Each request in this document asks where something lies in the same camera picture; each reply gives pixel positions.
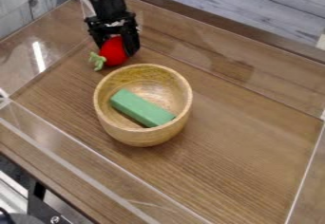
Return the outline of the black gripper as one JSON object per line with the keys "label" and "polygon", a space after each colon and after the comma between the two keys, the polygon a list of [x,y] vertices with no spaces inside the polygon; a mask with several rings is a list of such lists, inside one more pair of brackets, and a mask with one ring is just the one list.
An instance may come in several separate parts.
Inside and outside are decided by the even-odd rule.
{"label": "black gripper", "polygon": [[113,35],[122,36],[122,42],[129,57],[140,50],[137,15],[126,11],[113,19],[101,19],[93,15],[85,19],[87,31],[98,47],[102,47]]}

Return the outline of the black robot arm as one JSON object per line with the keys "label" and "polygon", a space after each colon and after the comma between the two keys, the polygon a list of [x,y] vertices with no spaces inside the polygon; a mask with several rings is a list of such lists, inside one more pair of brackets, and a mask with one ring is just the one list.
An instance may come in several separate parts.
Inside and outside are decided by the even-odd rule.
{"label": "black robot arm", "polygon": [[95,44],[101,47],[119,35],[122,47],[129,56],[140,50],[137,15],[127,11],[125,0],[89,0],[95,14],[85,19]]}

